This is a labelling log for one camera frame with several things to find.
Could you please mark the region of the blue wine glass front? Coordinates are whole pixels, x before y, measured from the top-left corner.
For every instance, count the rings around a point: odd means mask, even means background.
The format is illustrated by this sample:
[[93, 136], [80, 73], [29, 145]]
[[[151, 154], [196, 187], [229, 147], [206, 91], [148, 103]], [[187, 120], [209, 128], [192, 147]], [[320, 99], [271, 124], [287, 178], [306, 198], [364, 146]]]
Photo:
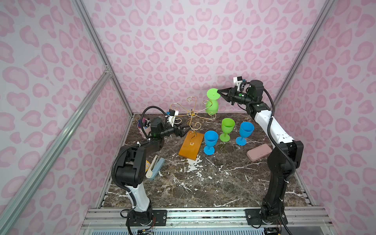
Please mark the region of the blue wine glass front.
[[213, 155], [215, 153], [214, 146], [217, 144], [218, 134], [215, 131], [207, 131], [204, 135], [204, 153], [206, 155]]

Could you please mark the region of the blue wine glass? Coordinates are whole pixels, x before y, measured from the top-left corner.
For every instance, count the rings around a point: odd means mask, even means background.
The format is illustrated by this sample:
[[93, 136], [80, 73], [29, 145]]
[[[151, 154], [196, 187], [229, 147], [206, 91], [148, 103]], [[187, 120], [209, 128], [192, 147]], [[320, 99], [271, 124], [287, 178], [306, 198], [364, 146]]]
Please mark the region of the blue wine glass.
[[244, 146], [247, 143], [246, 138], [250, 137], [251, 134], [254, 132], [255, 127], [252, 123], [250, 122], [243, 122], [240, 125], [240, 137], [236, 138], [236, 143], [239, 146]]
[[214, 146], [217, 144], [218, 134], [215, 131], [207, 131], [204, 135], [204, 153], [206, 155], [213, 155], [215, 153]]

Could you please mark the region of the green wine glass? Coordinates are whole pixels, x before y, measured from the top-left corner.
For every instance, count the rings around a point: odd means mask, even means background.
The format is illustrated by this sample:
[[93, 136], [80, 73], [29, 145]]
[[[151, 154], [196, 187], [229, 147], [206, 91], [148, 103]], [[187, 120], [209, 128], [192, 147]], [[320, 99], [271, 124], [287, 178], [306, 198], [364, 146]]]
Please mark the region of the green wine glass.
[[231, 118], [224, 118], [222, 120], [222, 134], [219, 136], [220, 140], [223, 142], [228, 142], [230, 140], [230, 133], [234, 130], [235, 121]]
[[219, 110], [219, 104], [218, 104], [218, 99], [221, 98], [221, 95], [218, 93], [218, 89], [216, 88], [211, 88], [207, 91], [207, 104], [206, 104], [206, 109], [205, 111], [209, 115], [214, 115], [218, 112]]

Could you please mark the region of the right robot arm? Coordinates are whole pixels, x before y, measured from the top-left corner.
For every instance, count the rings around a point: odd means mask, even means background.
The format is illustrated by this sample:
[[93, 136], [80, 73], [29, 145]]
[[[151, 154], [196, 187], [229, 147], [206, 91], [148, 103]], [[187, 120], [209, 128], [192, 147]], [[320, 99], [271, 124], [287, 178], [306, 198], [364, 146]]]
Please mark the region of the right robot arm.
[[217, 93], [232, 105], [245, 105], [248, 115], [265, 132], [273, 149], [267, 158], [270, 170], [269, 187], [262, 200], [260, 220], [264, 224], [281, 222], [287, 227], [284, 198], [291, 177], [301, 163], [304, 144], [294, 140], [275, 119], [276, 107], [260, 80], [236, 83]]

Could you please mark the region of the blue wine glass back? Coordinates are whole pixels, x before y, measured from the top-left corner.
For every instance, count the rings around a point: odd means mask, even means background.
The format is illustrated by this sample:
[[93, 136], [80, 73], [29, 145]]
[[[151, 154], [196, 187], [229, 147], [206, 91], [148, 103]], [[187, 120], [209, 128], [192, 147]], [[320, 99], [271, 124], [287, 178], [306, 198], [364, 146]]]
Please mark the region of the blue wine glass back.
[[254, 132], [255, 127], [252, 123], [250, 122], [243, 122], [240, 125], [240, 137], [236, 138], [236, 143], [239, 146], [244, 146], [247, 143], [246, 138], [250, 137], [251, 134]]

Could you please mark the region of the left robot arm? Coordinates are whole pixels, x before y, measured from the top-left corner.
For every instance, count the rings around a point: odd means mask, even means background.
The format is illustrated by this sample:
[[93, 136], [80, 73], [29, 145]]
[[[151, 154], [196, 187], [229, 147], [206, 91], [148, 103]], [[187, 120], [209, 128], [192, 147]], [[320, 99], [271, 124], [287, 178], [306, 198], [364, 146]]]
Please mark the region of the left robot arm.
[[179, 112], [169, 109], [167, 112], [160, 107], [149, 106], [141, 116], [150, 109], [157, 109], [162, 112], [164, 118], [157, 117], [150, 123], [150, 132], [146, 133], [142, 128], [145, 140], [133, 146], [123, 146], [120, 148], [111, 168], [111, 178], [113, 183], [125, 190], [126, 196], [131, 201], [132, 208], [127, 213], [127, 226], [132, 226], [133, 222], [148, 226], [156, 221], [153, 218], [152, 203], [146, 194], [143, 184], [146, 177], [146, 158], [162, 149], [165, 137], [175, 135], [184, 137], [190, 130], [187, 124], [182, 124], [181, 119], [177, 119]]

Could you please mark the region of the green wine glass back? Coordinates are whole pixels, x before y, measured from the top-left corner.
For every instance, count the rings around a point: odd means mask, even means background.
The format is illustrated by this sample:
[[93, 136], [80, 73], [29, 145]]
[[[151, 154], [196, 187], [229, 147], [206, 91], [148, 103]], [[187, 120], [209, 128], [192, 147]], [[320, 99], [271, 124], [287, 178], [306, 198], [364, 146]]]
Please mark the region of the green wine glass back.
[[209, 115], [214, 115], [218, 112], [219, 110], [219, 104], [218, 104], [218, 99], [221, 98], [221, 95], [218, 93], [218, 89], [216, 88], [211, 88], [207, 91], [207, 104], [206, 104], [206, 109], [205, 111]]

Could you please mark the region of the gold wire glass rack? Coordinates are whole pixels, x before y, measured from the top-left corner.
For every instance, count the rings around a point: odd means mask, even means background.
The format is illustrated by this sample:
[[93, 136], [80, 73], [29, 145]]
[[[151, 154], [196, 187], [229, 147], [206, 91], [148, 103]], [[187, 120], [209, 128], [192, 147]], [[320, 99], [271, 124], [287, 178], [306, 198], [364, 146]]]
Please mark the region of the gold wire glass rack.
[[[194, 101], [194, 106], [191, 109], [185, 108], [182, 104], [180, 103], [173, 103], [170, 106], [170, 109], [177, 110], [179, 111], [179, 115], [175, 119], [175, 124], [178, 125], [183, 122], [181, 117], [188, 117], [187, 120], [187, 125], [191, 128], [192, 131], [197, 132], [201, 128], [201, 123], [194, 122], [195, 118], [200, 118], [200, 119], [206, 119], [206, 120], [213, 120], [216, 118], [216, 114], [214, 115], [209, 115], [205, 111], [206, 107], [202, 110], [196, 110], [197, 106], [197, 98], [196, 97], [189, 97], [187, 98], [187, 102]], [[207, 100], [204, 100], [202, 103], [206, 106]]]

